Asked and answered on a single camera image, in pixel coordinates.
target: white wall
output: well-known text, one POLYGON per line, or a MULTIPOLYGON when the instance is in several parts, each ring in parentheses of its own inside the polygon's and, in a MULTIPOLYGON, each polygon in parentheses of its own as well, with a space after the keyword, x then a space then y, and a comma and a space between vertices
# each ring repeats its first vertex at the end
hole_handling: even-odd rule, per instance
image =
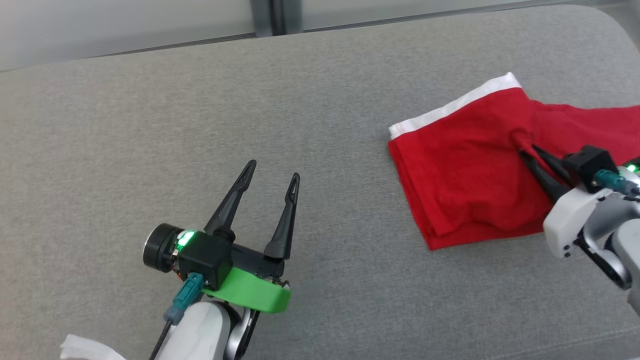
POLYGON ((317 29, 481 6, 545 2, 554 0, 303 0, 302 12, 305 29, 317 29))
POLYGON ((253 32, 249 0, 8 0, 0 70, 253 32))

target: gray fabric surface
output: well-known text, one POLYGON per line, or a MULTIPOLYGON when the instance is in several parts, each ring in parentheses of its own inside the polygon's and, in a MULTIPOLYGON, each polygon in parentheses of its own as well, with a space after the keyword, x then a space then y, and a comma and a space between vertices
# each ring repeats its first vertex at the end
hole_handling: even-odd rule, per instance
POLYGON ((640 320, 541 235, 427 250, 387 127, 512 71, 544 102, 640 103, 640 56, 551 6, 240 40, 0 74, 3 359, 69 333, 146 359, 179 282, 143 266, 161 222, 206 223, 251 158, 234 229, 261 249, 301 176, 289 310, 246 359, 625 359, 640 320))

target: green plastic bracket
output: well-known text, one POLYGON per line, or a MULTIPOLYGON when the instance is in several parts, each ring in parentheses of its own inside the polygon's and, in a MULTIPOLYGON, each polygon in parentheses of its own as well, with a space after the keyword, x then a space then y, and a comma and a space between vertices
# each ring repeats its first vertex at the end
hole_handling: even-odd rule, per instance
POLYGON ((263 313, 281 313, 287 309, 291 291, 260 279, 238 268, 232 268, 218 291, 203 293, 263 313))

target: green led light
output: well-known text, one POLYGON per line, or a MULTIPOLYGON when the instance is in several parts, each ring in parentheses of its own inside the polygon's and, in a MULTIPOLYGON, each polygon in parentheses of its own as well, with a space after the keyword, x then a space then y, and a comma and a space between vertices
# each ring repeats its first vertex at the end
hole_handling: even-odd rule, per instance
POLYGON ((185 247, 187 243, 189 243, 189 240, 191 240, 193 235, 195 235, 195 233, 195 231, 187 231, 186 233, 182 234, 182 236, 178 239, 178 246, 185 247))

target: cable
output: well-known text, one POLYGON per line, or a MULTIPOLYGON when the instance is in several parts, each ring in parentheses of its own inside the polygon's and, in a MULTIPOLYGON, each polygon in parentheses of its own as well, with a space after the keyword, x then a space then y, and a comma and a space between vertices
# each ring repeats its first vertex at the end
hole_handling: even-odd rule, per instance
POLYGON ((151 356, 149 357, 149 360, 156 360, 156 355, 158 355, 158 352, 160 351, 160 348, 162 347, 162 344, 164 343, 164 339, 166 338, 166 335, 169 333, 169 329, 171 329, 172 324, 173 322, 169 320, 164 325, 164 329, 162 329, 162 332, 160 333, 160 338, 156 343, 156 347, 154 347, 154 350, 151 351, 151 356))
POLYGON ((640 195, 638 185, 633 181, 625 179, 617 172, 609 170, 598 170, 595 174, 594 181, 603 188, 611 189, 615 192, 622 193, 627 196, 640 195))

